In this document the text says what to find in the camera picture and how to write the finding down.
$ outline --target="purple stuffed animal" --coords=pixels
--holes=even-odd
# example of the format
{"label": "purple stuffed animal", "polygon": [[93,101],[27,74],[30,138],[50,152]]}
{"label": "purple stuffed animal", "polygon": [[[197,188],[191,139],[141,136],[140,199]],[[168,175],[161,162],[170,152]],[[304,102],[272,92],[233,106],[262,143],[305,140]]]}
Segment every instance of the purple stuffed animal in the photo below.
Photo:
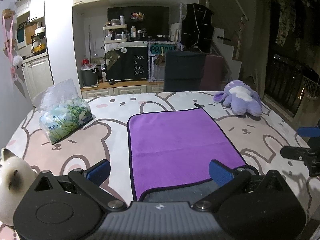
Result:
{"label": "purple stuffed animal", "polygon": [[215,103],[223,101],[223,106],[230,106],[235,115],[244,115],[246,112],[253,116],[261,115],[261,100],[256,91],[253,91],[241,80],[228,83],[224,91],[218,92],[214,97]]}

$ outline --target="green sign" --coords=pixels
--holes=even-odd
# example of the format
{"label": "green sign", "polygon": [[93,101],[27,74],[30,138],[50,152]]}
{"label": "green sign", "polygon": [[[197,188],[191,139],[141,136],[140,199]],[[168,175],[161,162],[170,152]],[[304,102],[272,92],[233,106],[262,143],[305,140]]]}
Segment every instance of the green sign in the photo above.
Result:
{"label": "green sign", "polygon": [[177,49],[175,44],[151,44],[151,54],[153,55],[161,54],[162,47],[163,47],[163,53]]}

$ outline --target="drawer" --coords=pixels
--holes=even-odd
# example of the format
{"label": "drawer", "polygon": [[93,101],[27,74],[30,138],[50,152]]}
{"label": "drawer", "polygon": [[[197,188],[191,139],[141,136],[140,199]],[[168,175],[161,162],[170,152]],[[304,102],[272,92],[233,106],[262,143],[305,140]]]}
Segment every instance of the drawer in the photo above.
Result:
{"label": "drawer", "polygon": [[143,94],[147,92],[147,86],[132,86],[114,88],[115,96],[126,94]]}
{"label": "drawer", "polygon": [[89,90],[89,91],[82,92],[82,97],[84,99],[108,97],[108,96],[114,96],[114,95],[115,94],[113,92],[113,88]]}
{"label": "drawer", "polygon": [[148,85],[147,93],[163,92],[163,85]]}

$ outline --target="cat ear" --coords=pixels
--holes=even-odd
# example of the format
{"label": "cat ear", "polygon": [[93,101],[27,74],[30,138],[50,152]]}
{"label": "cat ear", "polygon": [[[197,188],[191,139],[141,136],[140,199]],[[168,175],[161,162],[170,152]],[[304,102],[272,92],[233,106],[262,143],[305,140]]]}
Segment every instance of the cat ear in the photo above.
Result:
{"label": "cat ear", "polygon": [[10,151],[7,148],[2,148],[1,149],[1,157],[0,157],[0,162],[5,162],[7,159],[9,159],[10,157],[14,157],[15,154]]}

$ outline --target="metal screw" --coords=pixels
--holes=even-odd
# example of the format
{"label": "metal screw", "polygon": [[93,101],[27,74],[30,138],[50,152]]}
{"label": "metal screw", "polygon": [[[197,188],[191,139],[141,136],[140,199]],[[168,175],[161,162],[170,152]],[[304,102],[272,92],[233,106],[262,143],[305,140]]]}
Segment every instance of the metal screw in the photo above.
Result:
{"label": "metal screw", "polygon": [[196,203],[196,207],[200,208],[200,209],[208,209],[211,207],[211,203],[209,201],[206,200],[202,200]]}
{"label": "metal screw", "polygon": [[108,202],[108,207],[112,209],[118,209],[121,208],[124,205],[124,203],[120,200],[111,200]]}

